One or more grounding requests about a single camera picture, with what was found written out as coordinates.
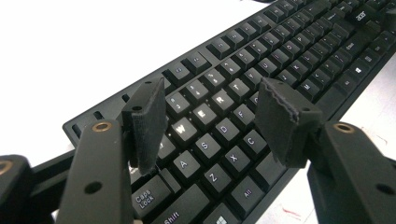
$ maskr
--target black key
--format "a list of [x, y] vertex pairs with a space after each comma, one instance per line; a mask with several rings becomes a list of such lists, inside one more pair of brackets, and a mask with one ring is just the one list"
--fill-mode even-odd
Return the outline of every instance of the black key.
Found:
[[309, 80], [316, 84], [317, 87], [321, 91], [323, 91], [331, 82], [329, 76], [327, 76], [321, 68], [315, 70], [311, 76], [309, 76]]
[[286, 14], [279, 7], [271, 6], [264, 14], [276, 23], [280, 23], [286, 19]]
[[192, 83], [187, 85], [184, 92], [187, 99], [195, 105], [200, 104], [209, 94], [207, 88], [205, 88], [205, 86], [198, 80], [194, 80]]
[[262, 75], [255, 68], [250, 68], [241, 76], [241, 79], [251, 90], [257, 91], [260, 87]]
[[212, 128], [218, 116], [207, 104], [201, 104], [192, 111], [191, 119], [201, 131], [206, 132]]
[[216, 125], [213, 134], [225, 147], [230, 147], [235, 143], [240, 132], [229, 119], [224, 119]]
[[291, 41], [286, 42], [281, 47], [281, 49], [285, 54], [287, 54], [290, 57], [291, 60], [297, 58], [297, 56], [299, 56], [300, 53], [302, 52], [302, 50]]
[[238, 104], [241, 104], [248, 97], [249, 92], [250, 88], [239, 78], [228, 85], [228, 93]]
[[268, 58], [261, 60], [254, 68], [264, 77], [274, 77], [279, 70]]
[[265, 152], [266, 146], [267, 142], [255, 130], [250, 131], [241, 143], [242, 149], [254, 161]]
[[174, 119], [180, 118], [187, 114], [191, 106], [190, 103], [180, 94], [180, 92], [177, 92], [173, 96], [166, 99], [166, 103], [166, 109]]
[[252, 176], [260, 187], [268, 192], [275, 182], [285, 173], [286, 167], [274, 158], [273, 153], [268, 154], [262, 162], [253, 170]]
[[286, 55], [281, 49], [276, 49], [274, 52], [272, 52], [270, 58], [279, 69], [283, 69], [291, 61], [290, 57]]
[[198, 174], [200, 174], [201, 165], [188, 150], [184, 151], [180, 156], [178, 156], [173, 161], [173, 165], [178, 179], [180, 179], [181, 182], [186, 186], [191, 184], [191, 181], [194, 180]]
[[238, 178], [250, 165], [250, 159], [239, 147], [233, 147], [222, 160], [224, 167], [229, 173]]
[[307, 100], [313, 102], [319, 92], [320, 88], [317, 87], [311, 80], [307, 79], [301, 83], [301, 85], [297, 88], [297, 91], [301, 93]]
[[287, 70], [296, 77], [297, 81], [302, 81], [309, 74], [309, 69], [303, 64], [301, 59], [291, 63]]
[[340, 92], [336, 87], [330, 87], [315, 105], [323, 112], [323, 119], [327, 120], [332, 117], [346, 98], [345, 94]]
[[159, 166], [164, 166], [170, 160], [172, 160], [177, 154], [175, 145], [164, 135], [163, 140], [160, 143], [160, 150], [158, 151], [157, 162]]
[[192, 223], [208, 205], [209, 200], [204, 193], [197, 185], [192, 185], [152, 223]]
[[231, 120], [242, 132], [246, 132], [253, 127], [254, 114], [246, 105], [240, 105], [231, 114]]
[[219, 91], [221, 87], [226, 84], [224, 76], [222, 76], [216, 69], [212, 69], [207, 72], [201, 78], [201, 81], [211, 92]]
[[210, 63], [199, 52], [194, 52], [192, 55], [183, 60], [183, 64], [189, 68], [195, 75], [198, 75], [210, 67]]
[[194, 153], [206, 166], [211, 165], [219, 157], [220, 152], [221, 146], [208, 133], [202, 136], [194, 146]]
[[348, 70], [358, 82], [361, 82], [369, 74], [371, 68], [362, 59], [357, 59], [349, 66]]
[[228, 198], [232, 207], [242, 218], [245, 218], [254, 206], [262, 199], [264, 192], [247, 176], [233, 190]]
[[247, 46], [247, 51], [256, 59], [261, 60], [268, 55], [269, 50], [266, 48], [262, 42], [255, 40]]
[[186, 119], [183, 118], [172, 125], [172, 136], [183, 147], [188, 146], [198, 134], [195, 127]]
[[252, 96], [250, 96], [250, 98], [248, 98], [248, 100], [247, 100], [247, 107], [248, 107], [251, 111], [255, 112], [258, 102], [259, 102], [259, 92], [256, 91], [256, 93], [254, 93]]
[[291, 33], [283, 25], [278, 25], [271, 33], [276, 36], [281, 43], [285, 43], [291, 38]]
[[218, 66], [219, 72], [231, 81], [242, 73], [242, 69], [232, 59], [227, 59]]
[[231, 178], [218, 164], [215, 164], [205, 173], [202, 182], [215, 198], [219, 198], [224, 190], [230, 186]]
[[189, 69], [181, 63], [176, 63], [164, 73], [177, 87], [183, 85], [194, 77]]
[[297, 78], [292, 75], [288, 70], [283, 70], [276, 77], [277, 79], [289, 84], [291, 87], [295, 87], [298, 83]]
[[214, 40], [207, 48], [220, 60], [233, 52], [233, 49], [221, 38]]
[[221, 90], [212, 96], [210, 105], [216, 113], [224, 117], [233, 109], [234, 102], [225, 90]]
[[181, 186], [177, 183], [175, 178], [171, 175], [168, 169], [163, 169], [159, 173], [160, 177], [163, 179], [163, 182], [168, 186], [170, 190], [174, 194], [177, 194], [181, 191]]
[[266, 33], [265, 35], [262, 36], [262, 38], [259, 39], [265, 47], [267, 47], [270, 51], [273, 51], [274, 49], [277, 49], [281, 43], [278, 38], [276, 38], [273, 34], [271, 33]]
[[240, 221], [221, 203], [204, 221], [204, 224], [238, 224]]
[[145, 218], [164, 203], [172, 191], [156, 175], [143, 187], [132, 194], [132, 206], [137, 218]]
[[239, 50], [234, 56], [233, 60], [243, 69], [248, 70], [257, 60], [245, 49]]
[[268, 21], [263, 19], [261, 16], [256, 16], [252, 21], [249, 22], [249, 24], [252, 25], [260, 34], [271, 28]]
[[254, 39], [259, 35], [259, 32], [253, 28], [249, 23], [245, 22], [241, 27], [236, 30], [239, 34], [245, 37], [247, 41]]
[[230, 33], [224, 36], [223, 39], [230, 45], [232, 49], [240, 49], [247, 43], [246, 39], [235, 30], [232, 30]]

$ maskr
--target desk surface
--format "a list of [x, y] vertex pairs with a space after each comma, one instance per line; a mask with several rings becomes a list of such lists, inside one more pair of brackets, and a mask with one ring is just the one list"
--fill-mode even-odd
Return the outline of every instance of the desk surface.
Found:
[[[0, 155], [22, 154], [36, 166], [70, 150], [66, 121], [265, 6], [248, 0], [1, 1]], [[395, 68], [389, 63], [345, 116], [393, 159]]]

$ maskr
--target keyboard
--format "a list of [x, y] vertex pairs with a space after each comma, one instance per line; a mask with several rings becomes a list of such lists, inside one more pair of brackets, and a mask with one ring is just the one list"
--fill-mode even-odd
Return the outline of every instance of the keyboard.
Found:
[[140, 84], [164, 77], [168, 128], [156, 171], [130, 168], [144, 223], [254, 223], [297, 169], [282, 166], [254, 125], [262, 77], [340, 119], [396, 51], [377, 15], [396, 1], [283, 0], [238, 22], [64, 125], [73, 143], [115, 119]]

